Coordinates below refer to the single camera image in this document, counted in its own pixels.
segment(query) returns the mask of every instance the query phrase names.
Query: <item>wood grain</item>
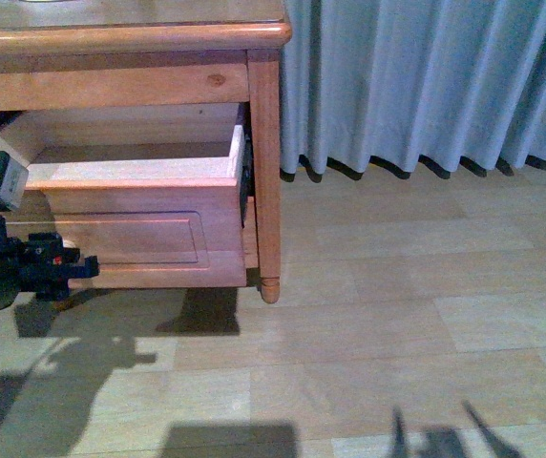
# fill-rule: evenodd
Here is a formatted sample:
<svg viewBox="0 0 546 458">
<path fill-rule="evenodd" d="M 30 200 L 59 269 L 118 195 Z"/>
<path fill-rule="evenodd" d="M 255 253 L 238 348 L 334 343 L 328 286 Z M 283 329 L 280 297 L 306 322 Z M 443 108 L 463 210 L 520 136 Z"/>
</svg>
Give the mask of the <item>wood grain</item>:
<svg viewBox="0 0 546 458">
<path fill-rule="evenodd" d="M 169 221 L 182 215 L 198 215 L 200 227 L 191 224 L 190 238 L 178 244 L 181 240 L 169 239 L 175 230 Z M 246 284 L 236 182 L 226 187 L 27 191 L 21 210 L 6 214 L 6 218 L 11 236 L 24 238 L 29 232 L 58 231 L 87 250 L 85 254 L 101 254 L 100 276 L 92 281 L 75 281 L 76 287 Z M 197 262 L 186 263 L 189 242 L 195 244 Z M 139 263 L 123 265 L 120 260 Z"/>
<path fill-rule="evenodd" d="M 246 69 L 242 64 L 0 73 L 0 111 L 243 102 L 248 99 Z"/>
<path fill-rule="evenodd" d="M 291 36 L 286 22 L 0 31 L 0 55 L 279 48 Z"/>
<path fill-rule="evenodd" d="M 282 263 L 279 57 L 276 50 L 248 52 L 262 298 L 269 303 L 280 295 Z"/>
</svg>

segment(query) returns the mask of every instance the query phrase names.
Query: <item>black device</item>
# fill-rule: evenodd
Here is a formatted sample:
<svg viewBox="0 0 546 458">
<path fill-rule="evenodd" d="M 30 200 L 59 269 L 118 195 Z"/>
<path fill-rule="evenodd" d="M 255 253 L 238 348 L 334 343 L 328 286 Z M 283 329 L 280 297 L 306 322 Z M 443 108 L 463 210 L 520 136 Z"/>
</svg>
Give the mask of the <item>black device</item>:
<svg viewBox="0 0 546 458">
<path fill-rule="evenodd" d="M 27 183 L 28 171 L 0 151 L 0 212 L 16 210 Z M 0 215 L 0 310 L 9 307 L 19 292 L 34 292 L 42 301 L 61 301 L 70 295 L 69 279 L 99 274 L 96 256 L 83 262 L 78 248 L 66 248 L 55 232 L 29 234 L 28 240 L 9 238 Z"/>
</svg>

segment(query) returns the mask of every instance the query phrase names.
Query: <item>nightstand leg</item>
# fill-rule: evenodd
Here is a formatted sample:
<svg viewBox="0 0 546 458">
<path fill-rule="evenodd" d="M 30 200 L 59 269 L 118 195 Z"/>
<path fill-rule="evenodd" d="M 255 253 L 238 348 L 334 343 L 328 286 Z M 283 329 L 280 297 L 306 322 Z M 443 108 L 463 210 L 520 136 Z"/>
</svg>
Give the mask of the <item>nightstand leg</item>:
<svg viewBox="0 0 546 458">
<path fill-rule="evenodd" d="M 280 53 L 248 51 L 261 295 L 280 297 Z"/>
</svg>

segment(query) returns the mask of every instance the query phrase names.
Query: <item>curtain fold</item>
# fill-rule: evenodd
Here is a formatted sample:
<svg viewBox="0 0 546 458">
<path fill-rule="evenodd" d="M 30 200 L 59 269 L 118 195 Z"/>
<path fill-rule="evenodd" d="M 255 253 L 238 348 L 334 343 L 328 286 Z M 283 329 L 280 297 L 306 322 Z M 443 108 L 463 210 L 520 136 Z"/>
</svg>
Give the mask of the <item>curtain fold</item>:
<svg viewBox="0 0 546 458">
<path fill-rule="evenodd" d="M 546 0 L 286 0 L 282 167 L 546 160 Z"/>
</svg>

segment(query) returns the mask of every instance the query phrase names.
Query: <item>floor plank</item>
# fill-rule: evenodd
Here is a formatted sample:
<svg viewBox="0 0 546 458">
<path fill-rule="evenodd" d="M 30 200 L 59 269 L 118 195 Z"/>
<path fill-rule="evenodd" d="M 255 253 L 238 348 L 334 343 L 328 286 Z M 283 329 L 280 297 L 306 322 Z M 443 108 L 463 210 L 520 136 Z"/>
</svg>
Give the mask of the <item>floor plank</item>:
<svg viewBox="0 0 546 458">
<path fill-rule="evenodd" d="M 546 366 L 533 350 L 262 366 L 252 370 L 252 419 L 286 419 L 305 439 L 386 434 L 395 406 L 408 431 L 546 423 Z"/>
</svg>

